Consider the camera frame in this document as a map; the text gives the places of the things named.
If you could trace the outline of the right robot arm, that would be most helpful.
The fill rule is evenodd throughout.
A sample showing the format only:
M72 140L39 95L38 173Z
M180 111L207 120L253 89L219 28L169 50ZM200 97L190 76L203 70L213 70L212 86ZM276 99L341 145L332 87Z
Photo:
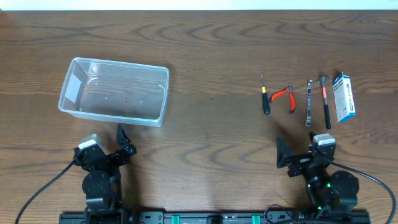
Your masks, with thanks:
M343 170L333 174L326 171L334 161L335 138L330 134L311 134L310 140L307 153L294 154L282 138L277 138L277 168L288 167L289 177L303 176L309 201L319 210L352 211L358 204L358 178Z

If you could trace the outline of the clear plastic container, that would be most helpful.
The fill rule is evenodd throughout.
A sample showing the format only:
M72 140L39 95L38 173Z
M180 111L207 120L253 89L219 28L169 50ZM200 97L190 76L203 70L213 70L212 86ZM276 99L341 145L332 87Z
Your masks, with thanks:
M169 93L166 67L77 57L58 101L76 118L161 127Z

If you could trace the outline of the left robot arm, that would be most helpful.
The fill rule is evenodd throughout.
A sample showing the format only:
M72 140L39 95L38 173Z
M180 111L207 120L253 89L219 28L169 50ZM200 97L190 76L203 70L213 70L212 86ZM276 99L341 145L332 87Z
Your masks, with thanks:
M96 134L81 140L74 149L73 163L88 172L82 183L86 204L90 210L110 210L123 205L120 167L130 163L137 153L121 124L116 131L116 143L120 149L105 154L104 143Z

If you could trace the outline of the white blue cardboard box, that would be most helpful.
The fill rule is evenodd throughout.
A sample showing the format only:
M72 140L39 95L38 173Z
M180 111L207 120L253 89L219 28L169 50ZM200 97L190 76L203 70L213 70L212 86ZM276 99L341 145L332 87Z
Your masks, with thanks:
M336 116L339 123L356 116L350 76L340 72L333 80L333 95L335 99Z

